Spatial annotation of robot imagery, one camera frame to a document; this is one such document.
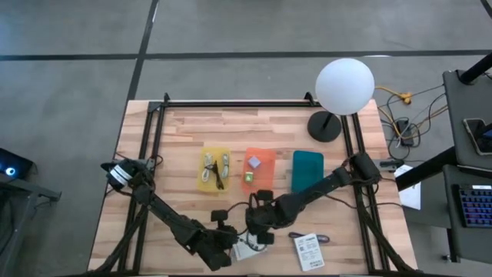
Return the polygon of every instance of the lamp base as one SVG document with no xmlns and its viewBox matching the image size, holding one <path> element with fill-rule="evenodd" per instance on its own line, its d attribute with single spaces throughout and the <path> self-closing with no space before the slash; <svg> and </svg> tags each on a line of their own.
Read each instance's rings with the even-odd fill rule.
<svg viewBox="0 0 492 277">
<path fill-rule="evenodd" d="M 319 142 L 331 142 L 341 133 L 340 119 L 330 112 L 315 112 L 309 118 L 307 132 Z"/>
</svg>

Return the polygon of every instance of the wooden table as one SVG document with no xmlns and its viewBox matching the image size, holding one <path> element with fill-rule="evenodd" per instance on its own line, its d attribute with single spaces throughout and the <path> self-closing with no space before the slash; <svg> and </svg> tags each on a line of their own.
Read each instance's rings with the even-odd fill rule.
<svg viewBox="0 0 492 277">
<path fill-rule="evenodd" d="M 147 107 L 148 101 L 128 103 L 118 142 L 118 153 L 130 158 L 138 157 Z M 313 140 L 307 132 L 306 124 L 310 115 L 318 110 L 320 109 L 167 108 L 159 149 L 159 155 L 164 161 L 156 170 L 156 193 L 177 212 L 214 229 L 216 224 L 210 222 L 211 210 L 228 209 L 234 203 L 247 199 L 241 191 L 240 183 L 244 153 L 248 147 L 274 149 L 277 152 L 274 196 L 290 190 L 292 155 L 295 150 L 323 153 L 324 173 L 330 174 L 332 169 L 347 158 L 344 136 L 340 135 L 330 143 Z M 371 158 L 387 158 L 386 142 L 374 100 L 359 112 L 359 117 L 366 150 Z M 352 125 L 351 137 L 356 148 Z M 198 163 L 201 148 L 204 146 L 229 147 L 231 150 L 231 188 L 225 194 L 203 193 L 196 189 Z M 355 205 L 353 189 L 350 186 L 337 189 L 331 195 Z M 376 197 L 378 202 L 400 202 L 397 186 L 389 181 L 380 183 Z M 123 195 L 113 194 L 106 198 L 89 262 L 90 269 L 102 264 L 121 238 L 128 203 L 129 198 Z M 383 232 L 389 242 L 408 265 L 417 268 L 402 208 L 395 205 L 382 205 L 378 208 Z M 237 230 L 244 229 L 244 207 L 238 207 L 231 212 L 228 224 L 232 224 Z M 178 245 L 168 227 L 150 214 L 141 274 L 365 273 L 367 266 L 358 224 L 355 210 L 330 199 L 319 199 L 311 203 L 291 227 L 274 230 L 275 244 L 268 246 L 265 253 L 212 273 L 197 255 L 189 255 Z M 331 242 L 321 246 L 325 267 L 302 272 L 294 243 L 288 238 L 289 232 L 315 232 L 330 236 Z M 378 266 L 376 242 L 371 238 L 374 260 Z M 134 248 L 131 248 L 129 261 L 133 260 L 133 251 Z"/>
</svg>

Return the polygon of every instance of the gray floor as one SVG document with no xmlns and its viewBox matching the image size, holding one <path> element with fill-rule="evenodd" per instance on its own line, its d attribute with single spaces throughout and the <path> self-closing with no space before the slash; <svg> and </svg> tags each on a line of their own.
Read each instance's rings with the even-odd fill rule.
<svg viewBox="0 0 492 277">
<path fill-rule="evenodd" d="M 1 1 L 0 55 L 136 53 L 150 4 Z M 478 0 L 161 0 L 148 52 L 487 49 L 491 27 Z M 440 85 L 443 71 L 479 59 L 361 58 L 378 85 L 400 92 Z M 162 98 L 164 92 L 176 99 L 300 98 L 314 90 L 319 70 L 331 60 L 146 61 L 136 98 Z M 37 162 L 35 180 L 63 191 L 55 207 L 38 210 L 16 276 L 85 270 L 105 190 L 98 165 L 115 149 L 134 67 L 134 61 L 0 62 L 0 116 L 7 119 L 0 121 L 0 147 Z M 443 92 L 419 95 L 411 106 L 396 103 L 394 113 L 412 117 Z M 388 96 L 374 95 L 378 104 Z M 442 99 L 435 108 L 444 104 Z M 409 159 L 428 159 L 453 144 L 447 114 L 432 126 Z M 439 186 L 439 180 L 427 184 Z M 406 216 L 420 269 L 490 275 L 490 265 L 441 261 L 447 253 L 444 230 L 417 223 L 413 211 Z"/>
</svg>

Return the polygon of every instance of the teal container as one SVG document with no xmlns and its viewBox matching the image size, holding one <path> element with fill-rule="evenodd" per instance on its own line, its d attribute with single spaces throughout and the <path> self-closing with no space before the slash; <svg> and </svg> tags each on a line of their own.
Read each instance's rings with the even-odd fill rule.
<svg viewBox="0 0 492 277">
<path fill-rule="evenodd" d="M 292 192 L 302 192 L 323 178 L 323 154 L 297 150 L 292 162 Z"/>
</svg>

